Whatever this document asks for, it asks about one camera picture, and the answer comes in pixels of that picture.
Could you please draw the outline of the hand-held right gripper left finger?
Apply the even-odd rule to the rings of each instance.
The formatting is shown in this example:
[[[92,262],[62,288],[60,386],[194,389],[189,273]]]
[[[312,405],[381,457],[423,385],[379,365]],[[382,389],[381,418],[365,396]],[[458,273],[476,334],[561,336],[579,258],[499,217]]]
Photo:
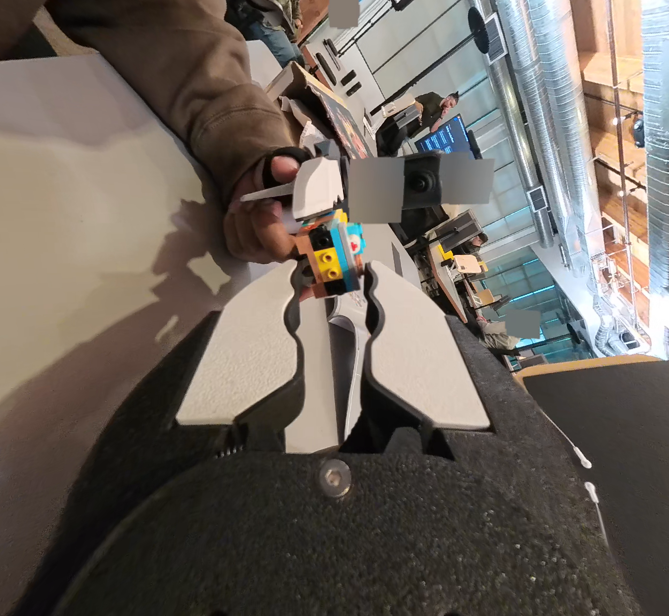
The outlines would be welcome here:
[[[284,262],[225,305],[175,416],[179,427],[225,427],[233,445],[286,451],[286,428],[306,397],[297,335],[304,268]]]

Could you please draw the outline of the dark wall screen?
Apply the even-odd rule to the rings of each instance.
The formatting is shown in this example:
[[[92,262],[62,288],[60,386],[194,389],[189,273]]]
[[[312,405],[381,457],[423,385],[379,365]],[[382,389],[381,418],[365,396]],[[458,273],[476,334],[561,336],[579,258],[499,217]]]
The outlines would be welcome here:
[[[415,141],[418,152],[442,151],[445,153],[466,153],[476,159],[476,152],[461,115],[456,114],[442,124],[434,133],[426,133]]]

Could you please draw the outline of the small colourful toy brick build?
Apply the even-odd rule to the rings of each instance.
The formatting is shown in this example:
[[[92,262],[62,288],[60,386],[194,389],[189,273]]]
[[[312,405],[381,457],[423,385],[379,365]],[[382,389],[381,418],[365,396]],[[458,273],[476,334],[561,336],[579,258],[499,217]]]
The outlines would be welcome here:
[[[298,253],[308,260],[315,298],[332,298],[361,289],[362,255],[366,246],[362,225],[349,221],[341,208],[300,225]]]

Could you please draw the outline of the person's left hand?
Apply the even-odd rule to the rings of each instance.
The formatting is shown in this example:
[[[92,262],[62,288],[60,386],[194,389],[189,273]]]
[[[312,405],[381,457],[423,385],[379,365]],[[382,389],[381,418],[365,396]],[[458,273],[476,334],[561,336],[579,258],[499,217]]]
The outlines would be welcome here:
[[[291,155],[258,161],[235,184],[223,220],[228,252],[239,260],[258,264],[284,262],[294,257],[296,241],[283,220],[281,197],[242,202],[241,197],[265,189],[269,173],[276,184],[293,182],[300,163]]]

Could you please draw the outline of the dark toy set box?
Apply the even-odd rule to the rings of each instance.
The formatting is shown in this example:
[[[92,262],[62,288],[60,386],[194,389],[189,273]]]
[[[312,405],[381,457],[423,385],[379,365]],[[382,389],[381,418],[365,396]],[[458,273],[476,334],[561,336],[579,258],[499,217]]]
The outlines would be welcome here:
[[[297,147],[315,152],[317,143],[332,139],[350,159],[376,157],[344,101],[297,63],[282,69],[264,90],[279,107]]]

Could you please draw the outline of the grey desk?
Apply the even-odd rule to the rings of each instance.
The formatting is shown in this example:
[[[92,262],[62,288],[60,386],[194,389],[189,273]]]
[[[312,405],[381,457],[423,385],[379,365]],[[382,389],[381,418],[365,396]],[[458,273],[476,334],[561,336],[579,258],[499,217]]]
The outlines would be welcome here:
[[[101,426],[269,266],[97,54],[1,63],[1,534],[51,525]]]

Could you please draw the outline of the black floor lamp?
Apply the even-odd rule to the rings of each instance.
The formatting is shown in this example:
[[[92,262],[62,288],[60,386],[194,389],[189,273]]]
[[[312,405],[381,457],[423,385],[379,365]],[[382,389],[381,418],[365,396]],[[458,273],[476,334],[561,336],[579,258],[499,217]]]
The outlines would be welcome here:
[[[486,31],[486,22],[484,21],[484,18],[482,17],[481,13],[478,11],[476,7],[471,6],[470,9],[468,10],[467,21],[468,21],[468,26],[470,28],[469,35],[467,35],[464,39],[462,39],[455,46],[449,49],[445,54],[441,55],[438,60],[434,61],[419,74],[415,75],[412,78],[412,80],[410,80],[408,83],[400,87],[395,93],[390,95],[383,102],[379,103],[372,110],[365,113],[368,114],[370,118],[374,117],[377,113],[379,113],[382,110],[382,108],[385,105],[389,104],[390,102],[396,101],[400,96],[406,94],[412,87],[417,85],[424,77],[428,76],[431,72],[440,67],[445,61],[447,61],[453,55],[455,55],[455,53],[457,53],[459,50],[464,48],[464,46],[466,46],[471,42],[475,43],[477,49],[481,53],[487,54],[489,52],[490,41],[488,32]]]

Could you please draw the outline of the silver ceiling air ducts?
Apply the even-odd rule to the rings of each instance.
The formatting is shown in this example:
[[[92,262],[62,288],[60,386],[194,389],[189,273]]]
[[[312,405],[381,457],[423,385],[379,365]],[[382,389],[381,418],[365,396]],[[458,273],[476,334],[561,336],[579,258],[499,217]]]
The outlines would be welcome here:
[[[668,358],[668,0],[493,0],[593,348]]]

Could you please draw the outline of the person's left forearm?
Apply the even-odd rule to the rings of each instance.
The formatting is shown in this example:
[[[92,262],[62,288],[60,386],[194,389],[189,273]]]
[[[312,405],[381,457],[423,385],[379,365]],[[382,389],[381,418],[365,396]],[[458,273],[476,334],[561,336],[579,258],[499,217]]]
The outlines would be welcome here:
[[[269,186],[271,159],[297,157],[273,101],[252,82],[246,41],[226,0],[1,0],[1,59],[40,8],[72,41],[99,52],[230,194],[250,172]]]

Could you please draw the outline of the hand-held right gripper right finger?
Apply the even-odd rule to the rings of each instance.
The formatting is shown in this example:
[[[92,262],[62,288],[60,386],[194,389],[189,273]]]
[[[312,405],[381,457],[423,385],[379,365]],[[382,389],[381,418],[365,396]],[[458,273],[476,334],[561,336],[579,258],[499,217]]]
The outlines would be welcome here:
[[[441,455],[442,431],[485,434],[492,421],[447,316],[419,288],[379,261],[364,270],[369,339],[363,360],[363,421],[374,451],[400,429],[423,453]]]

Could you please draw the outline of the computer monitor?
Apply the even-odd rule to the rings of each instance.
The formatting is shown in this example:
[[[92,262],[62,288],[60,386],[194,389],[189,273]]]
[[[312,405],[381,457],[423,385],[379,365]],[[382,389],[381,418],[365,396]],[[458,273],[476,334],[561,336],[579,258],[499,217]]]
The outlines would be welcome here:
[[[481,233],[476,215],[469,209],[436,227],[434,236],[444,253],[448,253],[457,247],[463,247]]]

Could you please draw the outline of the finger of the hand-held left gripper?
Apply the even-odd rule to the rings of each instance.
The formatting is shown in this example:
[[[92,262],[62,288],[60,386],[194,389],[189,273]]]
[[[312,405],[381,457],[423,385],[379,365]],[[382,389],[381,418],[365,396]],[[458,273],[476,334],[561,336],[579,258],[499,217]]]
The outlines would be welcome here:
[[[333,212],[345,201],[346,159],[302,155],[297,174],[290,181],[278,180],[272,171],[273,157],[265,160],[257,172],[258,189],[239,198],[239,212],[248,212],[259,204],[275,203],[281,208],[282,221],[308,221]]]

